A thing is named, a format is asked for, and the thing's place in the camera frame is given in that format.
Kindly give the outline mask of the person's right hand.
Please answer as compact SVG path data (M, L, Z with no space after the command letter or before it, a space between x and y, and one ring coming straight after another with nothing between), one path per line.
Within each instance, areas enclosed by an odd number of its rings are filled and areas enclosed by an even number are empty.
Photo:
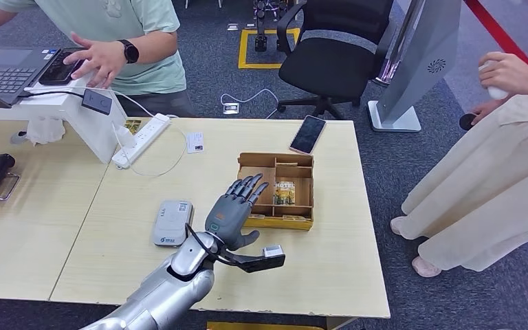
M503 104L503 100L490 100L484 103L479 104L472 110L474 114L474 119L471 121L471 125L475 125L480 122L484 117L489 115L495 109Z

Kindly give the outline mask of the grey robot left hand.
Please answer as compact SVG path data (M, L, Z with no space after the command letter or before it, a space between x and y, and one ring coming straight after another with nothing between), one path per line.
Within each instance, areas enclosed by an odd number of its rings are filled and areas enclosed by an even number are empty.
M241 228L259 196L269 185L266 181L259 182L262 177L263 174L258 173L232 182L206 218L205 231L216 236L229 251L251 245L259 238L259 231L242 234Z

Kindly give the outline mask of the person's left hand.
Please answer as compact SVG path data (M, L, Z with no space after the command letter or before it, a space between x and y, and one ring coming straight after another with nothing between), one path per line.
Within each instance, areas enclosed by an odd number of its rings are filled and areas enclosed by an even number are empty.
M87 83L88 87L104 89L110 87L127 63L124 45L119 41L92 41L81 38L74 32L70 36L73 42L85 48L67 56L63 61L68 65L84 60L84 63L71 74L71 79L77 80L93 72L93 77Z
M479 61L479 80L509 94L528 95L528 64L514 54L489 52Z

